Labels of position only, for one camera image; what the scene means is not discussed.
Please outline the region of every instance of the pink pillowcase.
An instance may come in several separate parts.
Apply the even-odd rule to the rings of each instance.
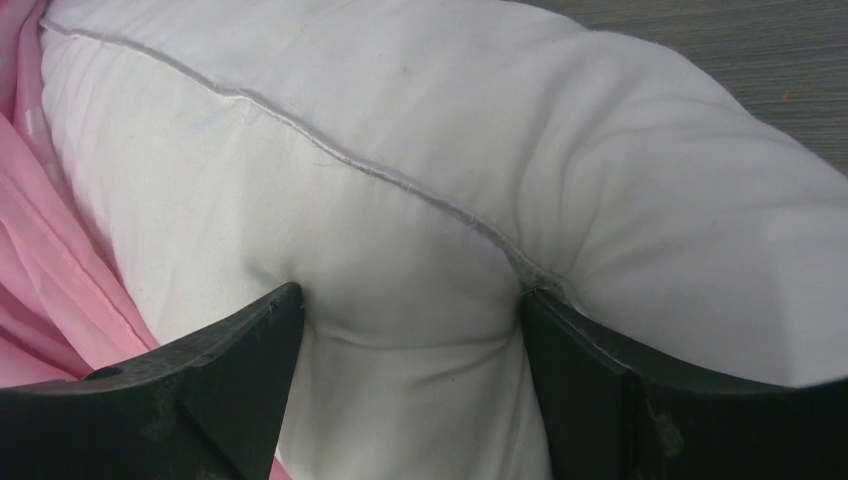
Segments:
[[[0,388],[77,380],[158,346],[86,233],[41,108],[46,0],[0,0]],[[288,480],[278,461],[274,480]]]

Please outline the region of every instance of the pillow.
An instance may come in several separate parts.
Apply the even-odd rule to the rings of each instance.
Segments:
[[[551,478],[528,288],[721,372],[848,372],[848,181],[674,52],[484,0],[43,25],[63,168],[157,340],[304,286],[296,480]]]

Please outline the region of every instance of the white pillow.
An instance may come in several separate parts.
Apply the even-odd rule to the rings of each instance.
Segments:
[[[848,372],[848,181],[667,49],[484,0],[44,25],[54,141],[157,338],[305,287],[296,480],[550,478],[537,285],[718,371]]]

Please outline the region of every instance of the pink cloth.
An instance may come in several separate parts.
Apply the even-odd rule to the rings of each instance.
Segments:
[[[0,388],[92,370],[158,346],[87,235],[41,108],[47,0],[0,0]],[[273,480],[290,480],[278,461]]]

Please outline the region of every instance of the gray surface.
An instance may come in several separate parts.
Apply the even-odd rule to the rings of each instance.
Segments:
[[[848,0],[523,3],[682,53],[756,117],[848,174]]]

